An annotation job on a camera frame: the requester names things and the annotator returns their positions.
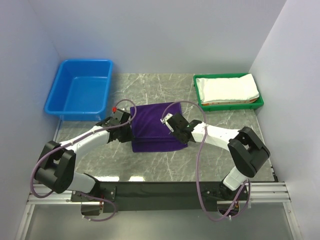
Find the orange Doraemon towel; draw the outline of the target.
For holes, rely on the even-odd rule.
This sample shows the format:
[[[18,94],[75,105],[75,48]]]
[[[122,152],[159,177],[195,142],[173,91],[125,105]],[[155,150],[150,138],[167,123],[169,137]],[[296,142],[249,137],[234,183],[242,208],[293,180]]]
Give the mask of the orange Doraemon towel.
[[[250,100],[225,100],[225,101],[213,101],[207,103],[201,103],[203,106],[211,106],[211,105],[235,105],[235,104],[251,104],[257,101],[258,98],[253,98]]]

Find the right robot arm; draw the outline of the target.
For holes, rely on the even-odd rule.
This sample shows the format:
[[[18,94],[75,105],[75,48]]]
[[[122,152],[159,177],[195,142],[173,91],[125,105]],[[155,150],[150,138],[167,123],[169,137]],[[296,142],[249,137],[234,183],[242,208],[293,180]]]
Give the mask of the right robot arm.
[[[183,144],[204,142],[231,154],[234,167],[223,179],[220,187],[220,194],[226,200],[236,196],[240,185],[253,178],[271,155],[254,130],[247,126],[242,129],[228,129],[200,120],[188,122],[180,113],[168,113],[161,122]]]

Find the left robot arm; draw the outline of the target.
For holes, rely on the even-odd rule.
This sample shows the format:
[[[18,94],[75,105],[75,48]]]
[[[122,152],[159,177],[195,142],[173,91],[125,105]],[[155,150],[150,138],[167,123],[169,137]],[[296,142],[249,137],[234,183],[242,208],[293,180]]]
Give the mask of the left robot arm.
[[[133,140],[131,120],[129,112],[116,109],[112,116],[77,137],[62,142],[47,142],[31,179],[57,194],[66,190],[78,191],[89,201],[97,200],[101,194],[100,182],[93,176],[75,172],[76,161],[98,146],[115,140],[120,143]]]

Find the purple towel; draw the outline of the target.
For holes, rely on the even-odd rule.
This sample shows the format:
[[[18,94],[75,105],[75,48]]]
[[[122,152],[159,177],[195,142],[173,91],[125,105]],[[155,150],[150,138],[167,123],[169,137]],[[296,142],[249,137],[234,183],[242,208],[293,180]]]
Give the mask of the purple towel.
[[[169,102],[138,105],[130,108],[130,114],[136,114],[131,122],[134,139],[131,141],[134,153],[175,152],[188,147],[170,134],[167,126],[161,123],[164,110],[168,113],[182,113],[179,103],[171,105]]]

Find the white towel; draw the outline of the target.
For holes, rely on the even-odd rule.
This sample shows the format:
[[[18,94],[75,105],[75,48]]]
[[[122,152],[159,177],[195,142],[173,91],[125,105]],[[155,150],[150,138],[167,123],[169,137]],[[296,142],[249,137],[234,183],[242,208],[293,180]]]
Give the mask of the white towel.
[[[252,74],[241,77],[197,77],[195,79],[201,103],[251,100],[260,97]]]

